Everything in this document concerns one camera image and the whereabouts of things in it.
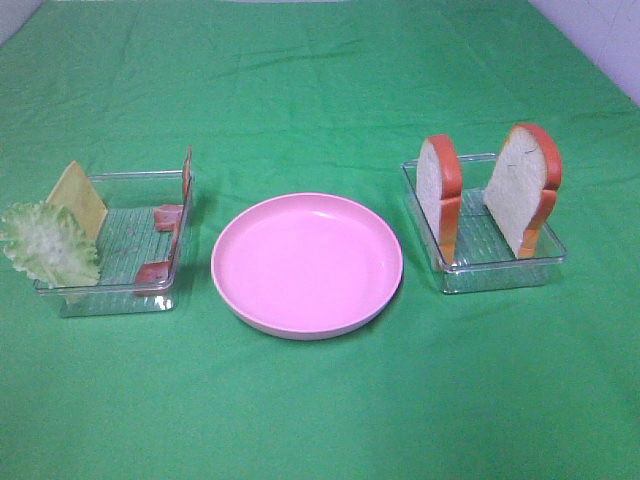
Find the plastic tray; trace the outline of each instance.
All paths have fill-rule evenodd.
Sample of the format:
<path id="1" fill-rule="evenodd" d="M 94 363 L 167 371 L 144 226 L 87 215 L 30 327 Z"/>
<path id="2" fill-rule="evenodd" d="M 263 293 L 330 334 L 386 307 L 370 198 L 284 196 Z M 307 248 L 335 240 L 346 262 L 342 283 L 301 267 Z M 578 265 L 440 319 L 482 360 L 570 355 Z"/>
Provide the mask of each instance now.
<path id="1" fill-rule="evenodd" d="M 418 161 L 402 165 L 409 194 L 407 204 L 430 260 L 437 288 L 443 293 L 468 293 L 533 287 L 558 277 L 567 251 L 551 227 L 541 229 L 535 256 L 516 259 L 482 200 L 497 159 L 495 153 L 458 157 L 464 179 L 462 209 L 454 263 L 445 261 L 416 195 Z"/>
<path id="2" fill-rule="evenodd" d="M 62 317 L 173 309 L 178 302 L 174 282 L 188 239 L 193 174 L 189 175 L 184 196 L 182 170 L 106 173 L 89 176 L 89 180 L 109 208 L 96 241 L 100 281 L 88 287 L 49 288 L 36 280 L 36 292 L 49 300 Z M 164 204 L 183 205 L 168 276 L 136 283 L 143 264 L 169 258 L 174 234 L 157 231 L 153 218 L 153 209 Z"/>

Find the table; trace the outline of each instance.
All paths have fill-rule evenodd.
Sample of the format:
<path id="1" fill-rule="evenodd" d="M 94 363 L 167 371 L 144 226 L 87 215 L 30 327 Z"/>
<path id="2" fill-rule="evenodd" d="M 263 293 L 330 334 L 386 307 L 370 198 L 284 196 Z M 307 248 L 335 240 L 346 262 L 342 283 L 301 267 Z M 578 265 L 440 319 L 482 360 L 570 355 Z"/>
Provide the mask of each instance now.
<path id="1" fill-rule="evenodd" d="M 48 2 L 0 49 L 0 207 L 193 146 L 187 291 L 61 319 L 0 260 L 3 478 L 638 478 L 640 111 L 524 0 Z M 401 163 L 517 121 L 564 157 L 569 257 L 539 288 L 435 290 Z M 250 328 L 210 277 L 266 198 L 352 198 L 396 232 L 391 304 L 342 337 Z"/>

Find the pink plate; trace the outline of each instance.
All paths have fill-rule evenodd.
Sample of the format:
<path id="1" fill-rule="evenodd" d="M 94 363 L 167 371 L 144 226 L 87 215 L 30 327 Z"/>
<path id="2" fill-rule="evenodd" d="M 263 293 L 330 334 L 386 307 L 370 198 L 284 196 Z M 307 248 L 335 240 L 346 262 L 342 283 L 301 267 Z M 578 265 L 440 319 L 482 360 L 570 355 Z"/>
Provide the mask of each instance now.
<path id="1" fill-rule="evenodd" d="M 317 340 L 355 330 L 385 307 L 402 252 L 384 220 L 359 203 L 295 193 L 238 215 L 213 247 L 211 275 L 249 325 Z"/>

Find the green tablecloth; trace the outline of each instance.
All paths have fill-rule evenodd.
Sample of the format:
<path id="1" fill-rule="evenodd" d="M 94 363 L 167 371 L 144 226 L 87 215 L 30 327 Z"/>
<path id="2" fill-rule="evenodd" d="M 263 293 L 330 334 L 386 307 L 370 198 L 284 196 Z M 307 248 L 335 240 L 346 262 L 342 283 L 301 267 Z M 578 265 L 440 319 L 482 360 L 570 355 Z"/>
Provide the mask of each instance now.
<path id="1" fill-rule="evenodd" d="M 640 111 L 519 1 L 49 2 L 0 49 L 0 207 L 64 166 L 179 168 L 196 207 L 166 313 L 58 318 L 0 260 L 2 478 L 639 478 Z M 564 157 L 540 288 L 435 290 L 399 166 L 427 135 Z M 403 246 L 373 322 L 295 342 L 210 278 L 248 206 L 347 196 Z"/>

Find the cheese slice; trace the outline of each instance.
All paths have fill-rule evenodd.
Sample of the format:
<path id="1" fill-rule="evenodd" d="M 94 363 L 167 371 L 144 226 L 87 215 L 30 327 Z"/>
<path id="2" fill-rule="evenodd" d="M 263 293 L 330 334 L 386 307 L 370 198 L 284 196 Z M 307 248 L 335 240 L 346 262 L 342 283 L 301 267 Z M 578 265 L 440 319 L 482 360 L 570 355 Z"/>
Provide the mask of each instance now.
<path id="1" fill-rule="evenodd" d="M 98 238 L 108 210 L 78 162 L 74 160 L 67 166 L 47 203 L 67 207 L 87 236 Z"/>

